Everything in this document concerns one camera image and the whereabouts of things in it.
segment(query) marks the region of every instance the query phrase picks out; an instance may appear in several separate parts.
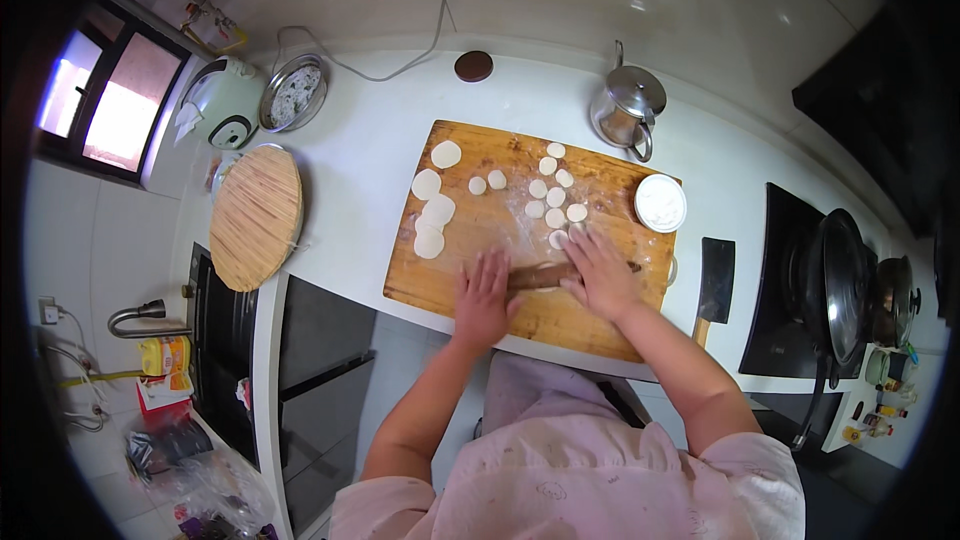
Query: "knife handle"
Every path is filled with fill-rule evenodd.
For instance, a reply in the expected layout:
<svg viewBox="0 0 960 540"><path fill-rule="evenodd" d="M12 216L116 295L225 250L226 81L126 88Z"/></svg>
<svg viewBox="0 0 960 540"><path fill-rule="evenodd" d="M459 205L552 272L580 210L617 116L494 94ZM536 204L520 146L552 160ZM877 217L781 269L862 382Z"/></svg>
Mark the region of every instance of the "knife handle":
<svg viewBox="0 0 960 540"><path fill-rule="evenodd" d="M702 317L697 317L697 322L693 324L693 342L700 345L703 350L707 349L707 331L711 329L711 322Z"/></svg>

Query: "stove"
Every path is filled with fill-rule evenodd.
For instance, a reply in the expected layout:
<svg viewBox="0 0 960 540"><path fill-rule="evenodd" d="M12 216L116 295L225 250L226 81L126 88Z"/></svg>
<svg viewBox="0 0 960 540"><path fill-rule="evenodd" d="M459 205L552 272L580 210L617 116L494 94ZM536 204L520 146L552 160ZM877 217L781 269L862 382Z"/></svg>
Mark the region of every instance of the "stove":
<svg viewBox="0 0 960 540"><path fill-rule="evenodd" d="M800 247L810 244L825 215L782 187L769 182L766 186L767 224L760 288L747 349L738 371L812 380L817 377L817 355L813 352L813 339L802 323L795 298L798 288L792 280L802 259ZM877 255L869 248L866 252L870 269L875 269ZM861 341L852 359L840 368L841 379L859 377L866 342L867 332L861 330Z"/></svg>

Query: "white countertop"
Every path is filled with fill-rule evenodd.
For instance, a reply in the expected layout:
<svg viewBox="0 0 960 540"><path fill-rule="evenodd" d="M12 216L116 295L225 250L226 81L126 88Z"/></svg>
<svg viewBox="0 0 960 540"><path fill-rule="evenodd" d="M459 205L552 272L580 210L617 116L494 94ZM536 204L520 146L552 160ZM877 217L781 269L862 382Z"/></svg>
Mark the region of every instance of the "white countertop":
<svg viewBox="0 0 960 540"><path fill-rule="evenodd" d="M347 62L369 75L385 75L413 51L356 53ZM493 74L468 84L453 73L458 53L438 52L385 83L365 81L342 68L330 72L322 108L306 126L276 135L258 132L246 149L274 142L294 153L306 199L299 240L309 248L291 255L283 270L358 303L449 333L450 318L387 299L382 294L411 179L435 120L451 120L528 134L629 158L594 134L588 105L602 77L581 69L494 56ZM667 96L690 96L690 87L664 78ZM189 262L193 242L208 246L210 196L199 190L210 149L201 146L194 181L184 195L176 231L174 268ZM810 159L796 159L772 143L689 103L669 98L654 129L654 156L646 165L682 180L688 212L678 230L676 282L661 312L691 333L700 291L703 236L736 241L729 320L710 326L706 350L745 392L810 393L812 379L737 373L753 321L760 282L766 182L827 213L850 211L880 258L889 237L877 217ZM649 367L508 336L498 348L546 361L654 381ZM863 384L841 380L835 391Z"/></svg>

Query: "stainless steel kettle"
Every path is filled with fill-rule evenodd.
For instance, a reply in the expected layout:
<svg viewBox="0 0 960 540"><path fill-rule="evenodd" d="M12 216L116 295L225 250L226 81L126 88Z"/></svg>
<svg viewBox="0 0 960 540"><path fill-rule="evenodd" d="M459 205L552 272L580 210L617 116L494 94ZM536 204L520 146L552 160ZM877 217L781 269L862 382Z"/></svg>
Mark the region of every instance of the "stainless steel kettle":
<svg viewBox="0 0 960 540"><path fill-rule="evenodd" d="M613 71L590 103L590 122L601 140L632 150L646 163L654 154L654 121L666 108L666 90L650 71L624 65L623 42L615 42Z"/></svg>

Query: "brown coaster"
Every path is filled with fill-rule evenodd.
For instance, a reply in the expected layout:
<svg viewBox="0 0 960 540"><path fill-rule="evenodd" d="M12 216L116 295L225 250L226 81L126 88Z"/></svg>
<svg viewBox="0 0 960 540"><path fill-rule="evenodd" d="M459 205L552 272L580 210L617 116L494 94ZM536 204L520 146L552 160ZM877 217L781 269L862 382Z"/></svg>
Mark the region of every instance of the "brown coaster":
<svg viewBox="0 0 960 540"><path fill-rule="evenodd" d="M460 55L453 71L464 82L479 82L489 78L494 71L494 59L483 50L471 50Z"/></svg>

